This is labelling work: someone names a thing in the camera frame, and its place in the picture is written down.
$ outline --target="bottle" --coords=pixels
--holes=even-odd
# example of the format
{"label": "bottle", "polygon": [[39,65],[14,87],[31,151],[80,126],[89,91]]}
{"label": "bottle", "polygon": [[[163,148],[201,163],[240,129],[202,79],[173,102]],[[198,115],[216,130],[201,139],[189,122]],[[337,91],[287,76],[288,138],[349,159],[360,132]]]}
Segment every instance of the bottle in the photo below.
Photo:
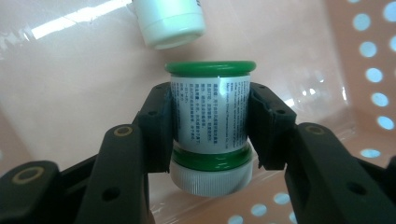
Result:
{"label": "bottle", "polygon": [[174,183],[218,197],[245,187],[252,175],[248,143],[249,72],[254,62],[169,63],[174,114]]}

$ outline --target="screw hole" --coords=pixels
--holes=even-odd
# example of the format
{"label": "screw hole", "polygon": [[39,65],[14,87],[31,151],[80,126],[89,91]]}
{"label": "screw hole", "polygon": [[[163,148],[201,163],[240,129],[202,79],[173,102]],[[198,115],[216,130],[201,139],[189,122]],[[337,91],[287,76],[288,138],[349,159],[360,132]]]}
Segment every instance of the screw hole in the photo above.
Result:
{"label": "screw hole", "polygon": [[105,202],[111,202],[120,196],[119,188],[106,189],[102,194],[102,199]]}
{"label": "screw hole", "polygon": [[349,182],[346,184],[347,188],[359,195],[366,195],[367,194],[367,190],[360,184],[354,183],[354,182]]}
{"label": "screw hole", "polygon": [[114,135],[118,136],[118,137],[123,137],[126,136],[130,133],[132,133],[132,128],[127,127],[127,126],[123,126],[123,127],[119,127],[118,129],[116,129],[114,131]]}
{"label": "screw hole", "polygon": [[12,182],[17,185],[28,184],[38,179],[40,176],[43,175],[43,173],[44,173],[43,167],[40,166],[29,167],[14,175],[12,177]]}
{"label": "screw hole", "polygon": [[325,134],[324,130],[317,126],[307,126],[306,131],[313,134]]}

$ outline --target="plastic bin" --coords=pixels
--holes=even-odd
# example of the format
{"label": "plastic bin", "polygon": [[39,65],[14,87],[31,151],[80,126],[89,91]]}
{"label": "plastic bin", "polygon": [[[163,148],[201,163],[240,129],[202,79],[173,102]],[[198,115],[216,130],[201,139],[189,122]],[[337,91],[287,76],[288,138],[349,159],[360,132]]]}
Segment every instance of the plastic bin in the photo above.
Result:
{"label": "plastic bin", "polygon": [[[132,4],[0,2],[0,173],[31,160],[65,169],[97,153],[104,133],[129,123],[165,63],[252,60],[252,81],[297,114],[331,128],[350,152],[385,166],[396,154],[396,1],[201,0],[206,34],[145,47]],[[221,198],[149,176],[161,223],[294,223],[282,172],[255,169]]]}

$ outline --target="white plastic cap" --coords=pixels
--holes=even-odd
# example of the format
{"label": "white plastic cap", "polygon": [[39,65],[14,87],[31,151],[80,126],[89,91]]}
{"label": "white plastic cap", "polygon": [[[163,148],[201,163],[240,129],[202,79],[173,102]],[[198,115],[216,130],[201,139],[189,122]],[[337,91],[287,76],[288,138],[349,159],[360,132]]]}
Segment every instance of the white plastic cap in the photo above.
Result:
{"label": "white plastic cap", "polygon": [[146,45],[155,49],[187,44],[205,32],[197,0],[134,0],[134,9]]}
{"label": "white plastic cap", "polygon": [[203,35],[204,18],[200,14],[185,14],[156,21],[142,30],[147,46],[170,49],[181,46]]}
{"label": "white plastic cap", "polygon": [[227,171],[203,172],[177,164],[171,160],[170,174],[174,183],[188,193],[219,197],[237,192],[251,180],[253,161]]}

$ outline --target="circular hole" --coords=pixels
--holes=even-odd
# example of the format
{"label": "circular hole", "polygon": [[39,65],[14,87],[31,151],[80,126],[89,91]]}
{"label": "circular hole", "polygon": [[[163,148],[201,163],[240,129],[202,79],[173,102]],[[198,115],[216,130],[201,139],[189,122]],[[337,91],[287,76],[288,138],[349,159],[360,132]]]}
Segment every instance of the circular hole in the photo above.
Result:
{"label": "circular hole", "polygon": [[372,101],[378,106],[387,106],[389,104],[388,97],[381,92],[376,92],[372,95]]}
{"label": "circular hole", "polygon": [[349,182],[346,184],[347,188],[359,195],[366,195],[367,194],[367,190],[360,184],[354,183],[354,182]]}
{"label": "circular hole", "polygon": [[122,128],[118,128],[117,129],[117,132],[118,133],[121,133],[121,134],[123,134],[123,133],[128,133],[130,131],[130,128],[129,127],[122,127]]}
{"label": "circular hole", "polygon": [[102,194],[102,199],[105,202],[111,202],[120,196],[119,188],[106,189]]}
{"label": "circular hole", "polygon": [[360,52],[363,57],[371,58],[376,55],[376,45],[373,42],[366,41],[360,46]]}
{"label": "circular hole", "polygon": [[278,193],[274,196],[274,202],[280,205],[286,204],[290,201],[290,196],[287,193]]}
{"label": "circular hole", "polygon": [[385,117],[385,116],[380,116],[376,119],[376,122],[378,122],[379,126],[381,128],[386,129],[386,130],[392,130],[395,127],[395,124],[393,123],[393,120]]}
{"label": "circular hole", "polygon": [[114,135],[118,136],[118,137],[123,137],[126,136],[130,133],[132,133],[133,129],[131,127],[127,127],[127,126],[123,126],[123,127],[119,127],[118,129],[116,129],[114,131]]}
{"label": "circular hole", "polygon": [[23,185],[38,179],[44,173],[44,168],[34,166],[26,168],[12,177],[12,182],[17,185]]}
{"label": "circular hole", "polygon": [[254,204],[251,207],[250,212],[255,217],[262,217],[267,213],[267,206],[262,203]]}
{"label": "circular hole", "polygon": [[241,216],[232,216],[228,219],[228,224],[243,224],[244,219]]}
{"label": "circular hole", "polygon": [[381,152],[373,148],[366,148],[361,151],[361,155],[365,158],[373,159],[381,156]]}
{"label": "circular hole", "polygon": [[384,7],[384,18],[387,21],[391,21],[391,22],[396,21],[396,2],[388,3]]}
{"label": "circular hole", "polygon": [[389,47],[391,50],[396,52],[396,35],[390,39],[389,41]]}
{"label": "circular hole", "polygon": [[291,213],[289,214],[289,220],[290,220],[291,223],[297,224],[297,218],[296,218],[296,215],[295,215],[294,212],[291,212]]}
{"label": "circular hole", "polygon": [[286,111],[284,111],[284,110],[277,110],[276,113],[278,113],[278,114],[286,114]]}
{"label": "circular hole", "polygon": [[367,14],[361,13],[353,19],[353,26],[358,31],[365,31],[370,27],[371,20]]}
{"label": "circular hole", "polygon": [[325,133],[323,129],[321,129],[321,128],[317,127],[317,126],[312,126],[311,125],[311,126],[307,126],[305,129],[309,133],[313,133],[313,134],[324,134]]}
{"label": "circular hole", "polygon": [[380,82],[382,80],[382,72],[377,68],[369,68],[366,71],[366,77],[371,82]]}

